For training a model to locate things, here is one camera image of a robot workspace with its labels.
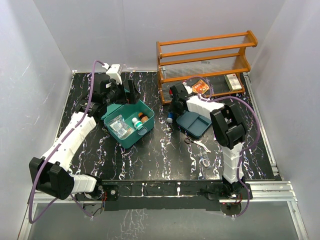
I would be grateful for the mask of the blue white bandage roll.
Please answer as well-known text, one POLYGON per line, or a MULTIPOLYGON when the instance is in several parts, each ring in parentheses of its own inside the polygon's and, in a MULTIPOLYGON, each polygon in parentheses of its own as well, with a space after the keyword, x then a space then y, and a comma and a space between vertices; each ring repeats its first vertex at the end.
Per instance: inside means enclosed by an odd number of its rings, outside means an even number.
POLYGON ((171 124, 171 123, 173 123, 174 118, 175 118, 175 114, 172 113, 172 112, 169 112, 168 115, 167 115, 167 119, 166 120, 167 120, 168 123, 171 124))

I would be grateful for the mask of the brown medicine bottle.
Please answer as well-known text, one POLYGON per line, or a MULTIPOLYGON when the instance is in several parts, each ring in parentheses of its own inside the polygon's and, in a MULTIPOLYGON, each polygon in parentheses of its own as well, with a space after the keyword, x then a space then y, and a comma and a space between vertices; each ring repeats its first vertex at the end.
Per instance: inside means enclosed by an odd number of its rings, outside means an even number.
POLYGON ((142 112, 138 114, 138 117, 143 124, 149 120, 149 117, 142 112))

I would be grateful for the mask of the white spray bottle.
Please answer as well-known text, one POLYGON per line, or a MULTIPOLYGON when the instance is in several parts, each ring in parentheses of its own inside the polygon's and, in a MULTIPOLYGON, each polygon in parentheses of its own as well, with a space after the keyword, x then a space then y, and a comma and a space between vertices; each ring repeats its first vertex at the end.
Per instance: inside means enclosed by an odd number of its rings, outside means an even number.
POLYGON ((133 126, 135 127, 135 129, 137 129, 137 130, 141 130, 143 128, 142 121, 136 117, 132 118, 132 123, 133 123, 133 126))

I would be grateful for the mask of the clear bag of plasters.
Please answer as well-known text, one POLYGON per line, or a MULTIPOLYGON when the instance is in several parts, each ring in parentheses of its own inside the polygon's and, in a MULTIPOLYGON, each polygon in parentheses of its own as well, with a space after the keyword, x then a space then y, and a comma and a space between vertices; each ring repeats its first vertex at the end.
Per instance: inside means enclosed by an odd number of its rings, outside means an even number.
POLYGON ((107 126, 117 140, 124 140, 134 132, 134 129, 125 122, 121 114, 110 120, 107 126))

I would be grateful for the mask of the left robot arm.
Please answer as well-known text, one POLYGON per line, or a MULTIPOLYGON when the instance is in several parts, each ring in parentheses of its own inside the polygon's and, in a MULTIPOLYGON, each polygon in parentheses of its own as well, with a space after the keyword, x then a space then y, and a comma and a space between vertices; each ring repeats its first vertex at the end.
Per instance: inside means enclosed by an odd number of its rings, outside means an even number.
POLYGON ((33 183, 30 199, 36 191, 60 200, 71 194, 86 193, 93 200, 103 195, 104 188, 99 177, 68 172, 71 161, 87 135, 107 112, 107 107, 112 104, 137 104, 140 92, 133 79, 128 79, 128 89, 125 89, 121 77, 110 73, 96 73, 90 82, 90 89, 81 95, 63 133, 42 157, 33 157, 29 162, 33 183))

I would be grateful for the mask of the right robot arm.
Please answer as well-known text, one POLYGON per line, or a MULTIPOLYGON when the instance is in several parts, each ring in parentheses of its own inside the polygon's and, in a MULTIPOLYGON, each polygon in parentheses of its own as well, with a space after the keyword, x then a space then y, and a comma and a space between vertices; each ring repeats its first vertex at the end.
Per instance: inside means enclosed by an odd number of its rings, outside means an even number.
POLYGON ((211 120, 214 137, 223 154, 224 168, 219 195, 235 198, 245 184, 241 156, 247 134, 247 127, 236 106, 194 94, 183 83, 171 86, 169 91, 172 95, 169 105, 171 113, 196 113, 211 120))

